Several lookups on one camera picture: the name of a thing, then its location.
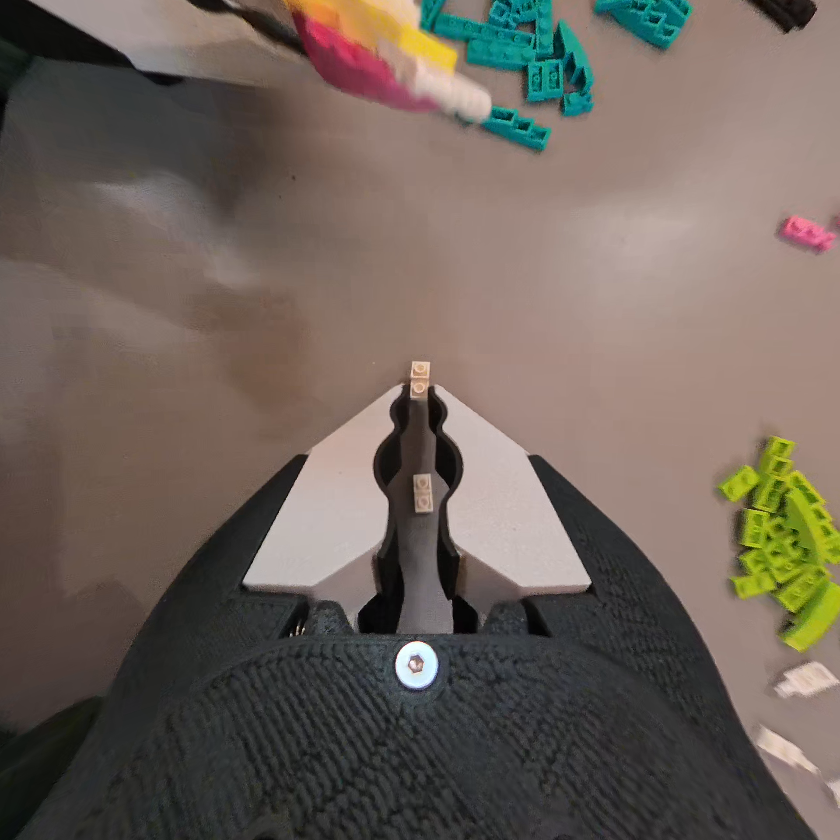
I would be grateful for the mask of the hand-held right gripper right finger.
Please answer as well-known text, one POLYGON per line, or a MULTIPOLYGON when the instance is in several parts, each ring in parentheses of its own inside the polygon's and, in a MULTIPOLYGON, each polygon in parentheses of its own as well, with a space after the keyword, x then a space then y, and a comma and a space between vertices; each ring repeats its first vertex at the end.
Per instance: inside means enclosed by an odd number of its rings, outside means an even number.
POLYGON ((444 483, 437 574, 454 633, 474 633, 502 602, 586 592, 592 579, 529 452, 442 386, 427 400, 444 483))

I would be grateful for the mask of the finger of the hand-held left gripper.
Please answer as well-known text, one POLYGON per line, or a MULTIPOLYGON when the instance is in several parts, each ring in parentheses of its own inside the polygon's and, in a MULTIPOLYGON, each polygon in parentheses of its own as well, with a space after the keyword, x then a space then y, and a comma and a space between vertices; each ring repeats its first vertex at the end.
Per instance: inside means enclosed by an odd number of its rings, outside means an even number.
POLYGON ((282 2, 222 2, 220 11, 187 1, 35 1, 41 10, 126 56, 139 70, 276 88, 307 58, 260 34, 237 11, 296 32, 282 2))

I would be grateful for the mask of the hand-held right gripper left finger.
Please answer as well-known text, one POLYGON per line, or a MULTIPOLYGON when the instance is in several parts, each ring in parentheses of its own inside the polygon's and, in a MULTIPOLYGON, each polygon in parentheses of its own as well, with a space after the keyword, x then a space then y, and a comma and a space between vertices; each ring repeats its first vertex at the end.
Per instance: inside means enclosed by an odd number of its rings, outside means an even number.
POLYGON ((354 631, 382 590, 375 558, 385 544, 389 500, 376 456, 405 403, 395 385, 307 452, 300 472, 245 573, 260 594, 336 602, 354 631))

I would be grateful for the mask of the pink yellow white lego assembly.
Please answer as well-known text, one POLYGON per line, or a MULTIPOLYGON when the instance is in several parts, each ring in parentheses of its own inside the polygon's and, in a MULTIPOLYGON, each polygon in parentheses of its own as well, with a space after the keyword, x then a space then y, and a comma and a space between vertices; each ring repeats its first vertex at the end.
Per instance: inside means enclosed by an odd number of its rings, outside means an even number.
POLYGON ((286 1, 302 46, 332 87, 397 111, 466 123, 491 115, 487 89, 456 70, 455 49, 421 28, 416 2, 286 1))

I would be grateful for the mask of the pile of lime green lego pieces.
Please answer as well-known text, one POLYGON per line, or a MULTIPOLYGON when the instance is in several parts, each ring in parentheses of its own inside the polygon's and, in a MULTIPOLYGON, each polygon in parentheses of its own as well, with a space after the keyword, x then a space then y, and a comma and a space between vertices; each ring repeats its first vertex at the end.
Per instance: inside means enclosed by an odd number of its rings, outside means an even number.
POLYGON ((770 598, 784 613, 780 641, 804 654, 838 625, 839 531, 824 496, 795 466, 795 450, 788 438, 766 437, 753 462, 716 491, 738 507, 733 594, 770 598))

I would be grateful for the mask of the scattered white lego pieces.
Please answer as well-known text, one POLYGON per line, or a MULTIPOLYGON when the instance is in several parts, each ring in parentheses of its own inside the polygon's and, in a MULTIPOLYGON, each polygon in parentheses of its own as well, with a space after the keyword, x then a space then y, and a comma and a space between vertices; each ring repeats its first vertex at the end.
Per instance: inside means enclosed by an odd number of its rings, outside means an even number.
MULTIPOLYGON (((828 690, 838 688, 839 679, 828 667, 810 661, 783 672, 773 690, 781 699, 811 699, 828 690)), ((839 779, 827 779, 822 771, 808 759, 802 748, 765 726, 760 726, 755 739, 759 751, 793 769, 803 770, 816 777, 839 806, 839 779)))

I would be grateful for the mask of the pile of teal lego pieces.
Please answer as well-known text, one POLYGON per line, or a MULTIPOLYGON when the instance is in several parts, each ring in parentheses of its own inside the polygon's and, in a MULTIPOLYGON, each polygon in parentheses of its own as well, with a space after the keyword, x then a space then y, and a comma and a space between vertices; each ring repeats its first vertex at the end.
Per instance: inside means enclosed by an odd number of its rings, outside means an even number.
MULTIPOLYGON (((556 103, 565 118, 594 106, 592 63, 573 29, 555 18, 551 1, 491 2, 486 18, 447 14, 444 1, 422 1, 421 28, 466 44, 470 65, 523 71, 529 103, 556 103)), ((671 47, 694 9, 687 1, 597 1, 596 15, 659 50, 671 47)))

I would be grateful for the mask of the pile of pink lego pieces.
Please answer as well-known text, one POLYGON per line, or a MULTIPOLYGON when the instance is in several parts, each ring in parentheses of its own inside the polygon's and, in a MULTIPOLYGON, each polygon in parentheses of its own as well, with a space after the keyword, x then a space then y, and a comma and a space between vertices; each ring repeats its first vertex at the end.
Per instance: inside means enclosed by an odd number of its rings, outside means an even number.
POLYGON ((838 234, 810 219, 788 216, 778 230, 778 236, 802 249, 815 254, 824 254, 837 243, 838 234))

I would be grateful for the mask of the black lego piece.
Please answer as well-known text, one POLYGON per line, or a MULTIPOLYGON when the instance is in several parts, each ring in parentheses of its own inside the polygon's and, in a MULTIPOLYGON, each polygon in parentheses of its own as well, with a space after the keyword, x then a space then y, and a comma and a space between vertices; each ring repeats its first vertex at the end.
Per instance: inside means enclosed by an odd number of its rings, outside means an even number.
POLYGON ((749 1, 783 32, 803 29, 816 14, 813 1, 749 1))

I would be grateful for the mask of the person's dark green clothing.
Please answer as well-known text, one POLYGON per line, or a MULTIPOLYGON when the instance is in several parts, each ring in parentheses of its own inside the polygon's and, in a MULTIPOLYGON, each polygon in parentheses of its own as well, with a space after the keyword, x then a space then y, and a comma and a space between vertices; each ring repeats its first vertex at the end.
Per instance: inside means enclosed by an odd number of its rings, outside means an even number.
POLYGON ((16 838, 38 810, 76 756, 102 704, 100 696, 80 700, 25 732, 2 735, 2 839, 16 838))

